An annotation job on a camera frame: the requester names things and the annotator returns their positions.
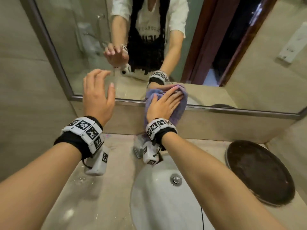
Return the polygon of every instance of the metal mirror frame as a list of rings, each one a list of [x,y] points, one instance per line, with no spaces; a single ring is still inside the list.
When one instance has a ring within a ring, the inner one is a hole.
[[[36,5],[35,0],[20,0],[22,7],[24,8],[29,21],[37,35],[37,38],[42,45],[44,52],[46,53],[48,60],[56,74],[60,85],[69,101],[82,101],[81,95],[75,95],[71,85],[66,77],[66,73],[62,67],[59,56],[56,52],[55,46],[52,43],[48,30],[45,26],[44,20],[40,14],[40,11]],[[129,100],[129,99],[116,99],[116,105],[132,105],[132,106],[145,106],[145,101],[142,100]],[[249,115],[259,117],[272,117],[281,119],[301,120],[307,115],[307,107],[302,109],[299,113],[284,113],[284,112],[271,112],[271,111],[259,111],[259,110],[247,110],[247,109],[234,109],[234,108],[222,108],[211,106],[198,106],[187,105],[186,110],[189,111],[208,111],[216,113],[227,113],[236,115]]]

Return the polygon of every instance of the drain plug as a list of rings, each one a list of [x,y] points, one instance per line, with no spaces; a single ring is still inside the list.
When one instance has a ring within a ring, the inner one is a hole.
[[[180,186],[182,184],[182,178],[179,174],[172,174],[170,177],[171,184],[174,186]]]

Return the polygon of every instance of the purple towel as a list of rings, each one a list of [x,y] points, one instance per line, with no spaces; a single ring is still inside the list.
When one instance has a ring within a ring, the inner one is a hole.
[[[183,112],[185,111],[185,107],[187,106],[187,103],[188,103],[188,93],[186,92],[185,88],[182,85],[174,85],[174,86],[179,86],[179,89],[177,89],[177,91],[181,91],[183,93],[183,98],[180,101],[180,104],[174,110],[174,112],[172,113],[172,115],[171,115],[171,117],[169,119],[171,121],[171,123],[176,126],[178,121],[181,119]],[[147,91],[146,97],[145,97],[145,100],[146,100],[146,105],[145,105],[145,125],[144,125],[145,127],[148,124],[148,121],[146,119],[147,110],[148,110],[148,108],[149,108],[149,106],[151,104],[151,101],[153,99],[153,94],[154,93],[156,93],[158,95],[158,100],[159,100],[166,93],[166,91],[162,91],[160,89],[150,89],[149,91]]]

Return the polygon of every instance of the black vest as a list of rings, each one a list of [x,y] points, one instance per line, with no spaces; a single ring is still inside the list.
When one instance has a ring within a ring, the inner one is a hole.
[[[132,72],[135,69],[145,70],[145,74],[159,70],[164,61],[165,23],[170,0],[160,0],[160,35],[151,42],[144,42],[135,28],[138,12],[143,6],[144,0],[132,0],[132,14],[130,30],[128,34],[127,49],[129,53],[129,65]]]

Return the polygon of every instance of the mirror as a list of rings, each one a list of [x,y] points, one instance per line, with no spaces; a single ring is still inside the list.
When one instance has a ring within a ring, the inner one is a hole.
[[[306,107],[304,0],[35,1],[75,95],[99,68],[121,99],[181,84],[192,105]]]

